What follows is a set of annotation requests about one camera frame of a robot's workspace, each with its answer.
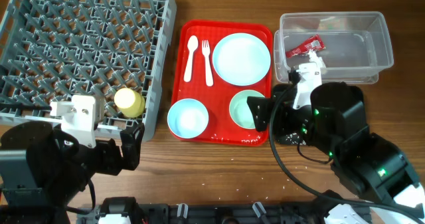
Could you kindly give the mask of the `white napkin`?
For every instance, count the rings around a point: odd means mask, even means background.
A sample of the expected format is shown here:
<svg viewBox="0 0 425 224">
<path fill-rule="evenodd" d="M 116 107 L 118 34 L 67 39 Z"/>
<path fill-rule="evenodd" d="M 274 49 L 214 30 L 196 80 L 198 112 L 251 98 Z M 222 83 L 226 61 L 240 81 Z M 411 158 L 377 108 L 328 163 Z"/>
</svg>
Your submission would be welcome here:
<svg viewBox="0 0 425 224">
<path fill-rule="evenodd" d="M 326 65 L 323 61 L 323 59 L 317 55 L 317 53 L 313 50 L 308 51 L 309 56 L 309 63 L 311 63 L 315 68 L 319 68 L 321 71 L 321 74 L 326 74 Z"/>
</svg>

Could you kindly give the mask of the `white plastic spoon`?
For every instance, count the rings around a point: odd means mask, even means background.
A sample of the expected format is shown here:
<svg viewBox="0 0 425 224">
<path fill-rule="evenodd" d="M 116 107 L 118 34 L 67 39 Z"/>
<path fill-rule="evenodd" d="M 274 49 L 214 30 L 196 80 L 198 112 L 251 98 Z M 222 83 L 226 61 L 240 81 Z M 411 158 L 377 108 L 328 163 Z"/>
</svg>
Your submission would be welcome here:
<svg viewBox="0 0 425 224">
<path fill-rule="evenodd" d="M 190 82 L 192 77 L 192 69 L 193 69 L 193 55 L 199 45 L 198 38 L 195 35 L 192 35 L 187 43 L 187 48 L 189 50 L 189 55 L 187 59 L 187 64 L 185 67 L 185 73 L 183 80 L 185 82 Z"/>
</svg>

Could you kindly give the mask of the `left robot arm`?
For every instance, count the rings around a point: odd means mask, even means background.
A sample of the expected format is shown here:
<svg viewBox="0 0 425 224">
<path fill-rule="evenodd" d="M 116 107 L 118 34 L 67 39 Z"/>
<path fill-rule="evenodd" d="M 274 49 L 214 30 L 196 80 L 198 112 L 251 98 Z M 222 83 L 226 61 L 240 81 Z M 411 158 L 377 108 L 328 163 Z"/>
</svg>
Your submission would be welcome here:
<svg viewBox="0 0 425 224">
<path fill-rule="evenodd" d="M 143 124 L 120 132 L 122 144 L 98 140 L 93 148 L 82 145 L 60 126 L 32 121 L 19 124 L 1 137 L 2 223 L 69 223 L 69 213 L 89 215 L 69 203 L 89 189 L 96 199 L 92 176 L 118 175 L 139 165 Z"/>
</svg>

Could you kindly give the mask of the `yellow plastic cup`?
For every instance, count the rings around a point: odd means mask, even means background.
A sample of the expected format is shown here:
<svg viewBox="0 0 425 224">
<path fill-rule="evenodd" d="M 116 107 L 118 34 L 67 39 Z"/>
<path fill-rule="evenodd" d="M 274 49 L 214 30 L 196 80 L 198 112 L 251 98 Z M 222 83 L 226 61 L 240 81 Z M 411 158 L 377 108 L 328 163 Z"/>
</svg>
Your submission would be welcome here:
<svg viewBox="0 0 425 224">
<path fill-rule="evenodd" d="M 137 118 L 145 110 L 145 98 L 130 88 L 121 88 L 114 95 L 114 103 L 128 118 Z"/>
</svg>

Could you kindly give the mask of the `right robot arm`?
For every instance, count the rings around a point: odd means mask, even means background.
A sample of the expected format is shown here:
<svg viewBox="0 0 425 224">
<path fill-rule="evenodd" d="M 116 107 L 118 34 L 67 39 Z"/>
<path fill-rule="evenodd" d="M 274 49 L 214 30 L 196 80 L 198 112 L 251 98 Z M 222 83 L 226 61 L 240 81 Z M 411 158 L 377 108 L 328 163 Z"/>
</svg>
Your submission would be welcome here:
<svg viewBox="0 0 425 224">
<path fill-rule="evenodd" d="M 294 183 L 331 203 L 382 210 L 381 219 L 387 221 L 424 222 L 424 189 L 418 174 L 399 147 L 370 131 L 360 88 L 344 82 L 322 84 L 311 92 L 311 103 L 299 110 L 289 106 L 295 86 L 279 88 L 275 98 L 250 96 L 247 104 L 256 129 L 269 131 L 272 153 Z M 359 200 L 320 193 L 290 172 L 275 140 L 293 133 L 327 155 L 340 183 Z"/>
</svg>

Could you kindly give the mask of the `red sauce packet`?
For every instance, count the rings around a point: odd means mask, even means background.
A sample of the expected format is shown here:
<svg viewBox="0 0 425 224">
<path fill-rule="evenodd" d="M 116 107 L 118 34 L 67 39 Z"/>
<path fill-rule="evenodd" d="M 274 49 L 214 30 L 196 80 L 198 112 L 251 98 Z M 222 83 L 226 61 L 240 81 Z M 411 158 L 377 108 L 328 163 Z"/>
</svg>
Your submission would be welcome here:
<svg viewBox="0 0 425 224">
<path fill-rule="evenodd" d="M 321 39 L 321 37 L 316 34 L 306 39 L 302 44 L 298 45 L 296 48 L 286 52 L 286 58 L 291 58 L 296 55 L 304 55 L 309 51 L 321 51 L 325 49 L 326 46 Z"/>
</svg>

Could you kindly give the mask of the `green bowl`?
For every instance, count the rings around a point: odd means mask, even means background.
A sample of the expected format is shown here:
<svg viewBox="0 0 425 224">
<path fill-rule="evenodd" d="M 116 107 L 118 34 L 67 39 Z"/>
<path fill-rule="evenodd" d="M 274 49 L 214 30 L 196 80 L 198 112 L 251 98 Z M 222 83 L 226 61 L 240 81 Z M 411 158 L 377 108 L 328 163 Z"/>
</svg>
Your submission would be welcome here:
<svg viewBox="0 0 425 224">
<path fill-rule="evenodd" d="M 264 98 L 264 95 L 255 90 L 243 90 L 235 94 L 229 104 L 229 113 L 232 121 L 241 128 L 255 129 L 254 119 L 249 109 L 249 96 Z"/>
</svg>

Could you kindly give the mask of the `rice and food scraps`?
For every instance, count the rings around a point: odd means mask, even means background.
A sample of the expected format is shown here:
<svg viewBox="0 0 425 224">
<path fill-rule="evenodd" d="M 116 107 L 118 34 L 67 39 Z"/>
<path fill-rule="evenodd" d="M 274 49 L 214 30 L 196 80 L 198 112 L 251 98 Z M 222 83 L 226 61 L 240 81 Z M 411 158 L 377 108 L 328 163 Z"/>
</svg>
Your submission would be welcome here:
<svg viewBox="0 0 425 224">
<path fill-rule="evenodd" d="M 286 134 L 286 135 L 277 137 L 276 140 L 281 145 L 289 145 L 289 146 L 296 146 L 298 144 L 299 145 L 306 145 L 306 142 L 297 133 Z"/>
</svg>

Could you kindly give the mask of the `white plastic fork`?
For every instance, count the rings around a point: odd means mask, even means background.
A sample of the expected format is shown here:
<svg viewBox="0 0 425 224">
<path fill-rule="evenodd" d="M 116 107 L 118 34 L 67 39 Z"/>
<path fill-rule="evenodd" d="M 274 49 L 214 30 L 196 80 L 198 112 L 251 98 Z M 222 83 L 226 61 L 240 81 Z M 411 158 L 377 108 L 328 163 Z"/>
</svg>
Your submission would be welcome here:
<svg viewBox="0 0 425 224">
<path fill-rule="evenodd" d="M 209 45 L 208 40 L 202 40 L 202 54 L 205 58 L 205 81 L 207 86 L 213 86 L 213 74 L 211 70 L 211 64 L 210 64 L 210 56 L 211 49 Z"/>
</svg>

